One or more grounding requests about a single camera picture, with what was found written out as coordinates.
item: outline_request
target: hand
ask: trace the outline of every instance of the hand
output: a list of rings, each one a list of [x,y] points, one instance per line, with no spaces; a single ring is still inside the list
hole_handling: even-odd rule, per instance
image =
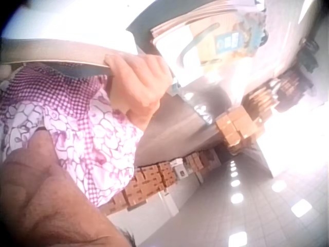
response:
[[[125,98],[129,120],[145,130],[160,107],[160,99],[172,84],[170,70],[160,56],[115,52],[105,56],[114,75],[113,84]]]

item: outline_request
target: skin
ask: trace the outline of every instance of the skin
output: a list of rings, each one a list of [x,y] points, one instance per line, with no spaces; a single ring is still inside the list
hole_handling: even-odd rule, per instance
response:
[[[162,58],[117,53],[106,56],[129,110],[145,130],[171,84]],[[51,136],[41,130],[28,147],[14,150],[0,171],[1,218],[25,246],[130,246],[116,227],[90,203],[58,164]]]

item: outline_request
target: hair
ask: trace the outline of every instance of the hair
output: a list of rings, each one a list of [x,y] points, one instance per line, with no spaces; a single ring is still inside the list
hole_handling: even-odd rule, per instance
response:
[[[128,243],[131,245],[131,247],[137,247],[134,235],[128,232],[127,230],[120,229],[119,230],[122,232]]]

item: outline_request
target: gingham fabric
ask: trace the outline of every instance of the gingham fabric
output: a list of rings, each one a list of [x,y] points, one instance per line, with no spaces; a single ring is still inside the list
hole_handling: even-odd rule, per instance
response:
[[[44,126],[59,165],[92,203],[108,202],[132,178],[143,132],[112,109],[106,82],[106,76],[75,79],[26,64],[0,89],[1,162]]]

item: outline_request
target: finger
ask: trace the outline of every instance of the finger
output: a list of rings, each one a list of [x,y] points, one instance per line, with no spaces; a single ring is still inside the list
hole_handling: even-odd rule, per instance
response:
[[[140,56],[146,62],[153,76],[158,79],[163,79],[164,74],[156,56],[154,55],[140,55]]]
[[[150,71],[146,61],[139,56],[125,54],[123,56],[125,62],[131,67],[139,81],[146,87],[151,87],[154,84],[154,76]]]
[[[105,62],[110,66],[113,75],[120,79],[120,83],[130,95],[139,98],[145,94],[146,88],[120,55],[106,55]]]
[[[171,85],[173,77],[172,77],[171,71],[170,71],[165,59],[161,56],[156,56],[156,59],[158,61],[159,67],[161,68],[163,74],[166,75],[170,79],[170,85]]]

